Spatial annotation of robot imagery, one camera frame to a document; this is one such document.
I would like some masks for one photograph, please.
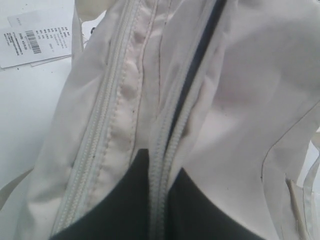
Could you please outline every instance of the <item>strap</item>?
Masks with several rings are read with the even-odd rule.
[[[93,21],[104,11],[108,10],[116,0],[75,0],[72,20],[72,64],[79,58],[84,51],[82,37],[82,24]]]
[[[320,133],[316,133],[312,138],[312,143],[320,151]],[[314,221],[312,213],[312,190],[316,179],[316,175],[320,166],[320,154],[315,160],[309,172],[307,173],[305,180],[303,182],[303,207],[304,207],[304,217],[305,225],[309,235],[309,238],[315,240],[314,236]]]
[[[0,189],[0,211],[2,210],[6,201],[10,197],[11,193],[18,186],[18,184],[21,183],[21,181],[25,179],[25,177],[28,176],[28,174],[31,173],[32,170],[33,168],[28,171],[25,171],[24,173],[13,179],[11,182],[6,184],[2,189]]]

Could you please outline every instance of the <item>zipper teeth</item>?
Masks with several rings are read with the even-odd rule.
[[[61,218],[55,231],[56,233],[60,232],[63,228],[68,227],[72,223],[77,207],[79,205],[81,195],[83,193],[83,188],[85,186],[85,183],[87,182],[87,178],[90,172],[90,166],[94,159],[94,155],[99,142],[101,128],[107,116],[107,109],[110,104],[112,86],[114,85],[116,79],[115,76],[117,73],[117,66],[119,65],[119,56],[121,55],[116,53],[121,52],[123,38],[127,29],[126,27],[128,25],[129,18],[131,16],[131,10],[133,9],[135,2],[136,1],[134,0],[126,1],[125,6],[123,8],[124,18],[120,23],[121,27],[117,34],[118,37],[116,39],[116,47],[112,52],[112,61],[109,61],[114,64],[111,65],[110,76],[108,77],[109,80],[105,78],[105,80],[102,83],[103,85],[101,86],[101,89],[103,89],[104,94],[101,94],[97,101],[98,108],[94,115],[91,131],[88,136],[88,141],[83,156],[80,160],[76,176],[72,183],[72,188],[70,190],[69,195],[67,196],[66,204],[63,208]]]
[[[213,12],[215,11],[216,6],[220,5],[220,7],[222,7],[222,10],[223,10],[224,6],[226,5],[226,2],[227,0],[217,0],[213,4],[211,3],[212,6],[206,7],[206,9],[209,9],[211,10],[211,12]],[[211,14],[207,13],[209,10],[207,10],[205,13],[205,15],[207,16],[206,21],[201,22],[200,29],[204,29],[204,31],[207,30],[208,21],[212,17],[212,13]],[[222,11],[218,12],[218,14],[220,14],[218,16],[218,21],[220,19],[221,13]],[[189,113],[193,106],[194,98],[197,97],[197,96],[195,97],[192,96],[193,95],[192,92],[190,92],[189,94],[189,89],[192,87],[191,84],[193,85],[193,83],[191,83],[188,86],[189,89],[186,91],[186,94],[190,96],[187,97],[186,102],[184,102],[183,104],[182,111],[179,111],[177,116],[176,116],[177,112],[175,112],[177,110],[175,110],[174,107],[176,107],[180,103],[181,95],[179,95],[179,93],[181,94],[181,92],[185,90],[184,88],[185,88],[186,82],[184,82],[184,80],[189,74],[188,69],[191,68],[193,58],[196,54],[196,51],[198,50],[199,42],[203,37],[204,31],[200,32],[196,36],[196,39],[192,46],[192,51],[190,51],[190,54],[188,54],[188,57],[186,58],[190,60],[186,63],[182,73],[180,73],[179,80],[177,81],[178,83],[182,83],[182,84],[178,84],[175,86],[175,91],[173,94],[173,96],[178,95],[179,97],[170,98],[169,106],[173,106],[173,107],[170,107],[170,109],[168,110],[166,114],[166,118],[164,119],[163,125],[160,130],[162,134],[160,135],[158,140],[158,148],[156,151],[156,158],[154,163],[155,167],[151,169],[152,172],[150,174],[151,176],[151,179],[150,179],[150,193],[151,193],[150,195],[150,205],[151,205],[150,239],[163,239],[165,235],[164,221],[165,221],[165,203],[166,203],[166,195],[167,195],[167,184],[168,184],[172,160],[175,155],[176,148],[178,146],[182,131],[188,120]]]

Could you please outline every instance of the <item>white fabric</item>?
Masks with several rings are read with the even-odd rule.
[[[111,118],[101,127],[79,216],[113,189],[138,149],[155,148],[170,89],[207,1],[136,1],[127,45],[120,51],[121,74],[112,88]],[[77,26],[111,2],[83,0],[76,6]],[[118,0],[107,11],[74,62],[31,175],[16,239],[45,240],[52,233],[75,160],[90,134],[99,89],[109,80],[109,56],[125,2]],[[292,189],[320,125],[320,5],[315,0],[240,0],[236,9],[237,2],[229,1],[233,7],[214,38],[219,41],[210,45],[198,73],[203,83],[175,153],[168,189],[184,167],[213,204],[250,231],[266,240],[306,238],[302,198]]]

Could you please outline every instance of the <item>white bag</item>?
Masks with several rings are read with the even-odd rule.
[[[116,191],[141,149],[148,239],[169,239],[167,199],[182,169],[239,228],[194,220],[180,235],[171,224],[172,239],[195,239],[198,225],[225,236],[198,239],[319,239],[310,214],[317,163],[305,195],[296,185],[320,126],[318,1],[79,0],[75,9],[75,34],[107,12],[83,52],[73,38],[72,70],[31,173],[17,240],[66,239],[59,233]],[[193,203],[190,211],[201,209]]]

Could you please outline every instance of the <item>white table surface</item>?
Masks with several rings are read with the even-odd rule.
[[[61,7],[73,12],[73,5],[73,0],[0,0],[0,28],[10,26],[8,16]],[[0,71],[0,188],[34,165],[70,68],[65,58]],[[12,240],[27,186],[28,178],[0,211],[0,240]]]

